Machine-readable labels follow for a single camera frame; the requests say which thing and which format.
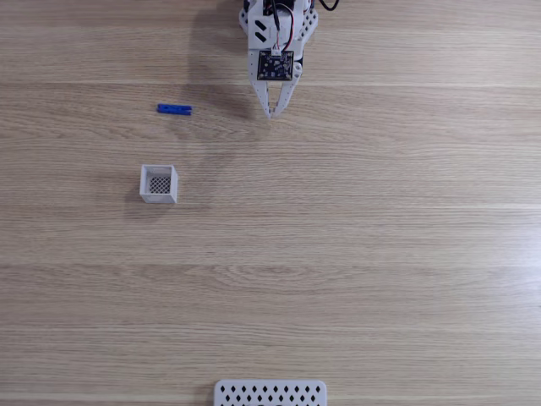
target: perforated plastic part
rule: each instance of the perforated plastic part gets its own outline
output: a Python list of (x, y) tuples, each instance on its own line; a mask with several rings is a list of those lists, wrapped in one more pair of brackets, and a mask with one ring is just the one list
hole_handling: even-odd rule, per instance
[(164, 195), (171, 191), (171, 177), (156, 176), (150, 179), (150, 192)]
[(177, 203), (178, 175), (173, 165), (143, 165), (139, 193), (147, 203)]
[(326, 406), (322, 381), (223, 380), (214, 388), (214, 406)]

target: wooden table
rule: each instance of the wooden table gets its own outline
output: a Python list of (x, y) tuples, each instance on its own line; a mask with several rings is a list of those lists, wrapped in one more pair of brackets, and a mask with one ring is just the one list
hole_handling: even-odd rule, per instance
[(240, 6), (0, 2), (0, 404), (540, 405), (541, 2), (318, 5), (272, 121)]

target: blue plastic piece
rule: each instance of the blue plastic piece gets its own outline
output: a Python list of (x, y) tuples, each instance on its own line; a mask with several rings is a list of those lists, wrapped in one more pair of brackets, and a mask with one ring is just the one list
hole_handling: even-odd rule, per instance
[(174, 104), (158, 104), (158, 112), (163, 114), (177, 114), (181, 116), (191, 116), (191, 106), (176, 106)]

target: cable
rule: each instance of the cable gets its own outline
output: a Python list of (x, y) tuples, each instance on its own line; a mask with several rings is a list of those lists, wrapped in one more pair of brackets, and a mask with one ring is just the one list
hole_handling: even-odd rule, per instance
[(276, 29), (280, 30), (280, 20), (278, 19), (275, 0), (272, 0), (272, 13), (274, 14), (274, 24), (276, 24)]
[(323, 0), (320, 0), (321, 5), (322, 5), (323, 8), (324, 8), (325, 10), (327, 10), (327, 11), (335, 11), (336, 6), (338, 5), (339, 2), (340, 2), (340, 0), (336, 0), (334, 6), (329, 7), (329, 6), (327, 6), (327, 5), (325, 4), (325, 2), (324, 2)]
[(285, 4), (278, 4), (278, 7), (285, 8), (289, 12), (289, 15), (291, 15), (291, 29), (289, 30), (289, 40), (287, 41), (287, 45), (283, 49), (283, 52), (285, 52), (289, 48), (291, 43), (293, 42), (293, 31), (295, 30), (295, 17), (293, 17), (293, 11)]

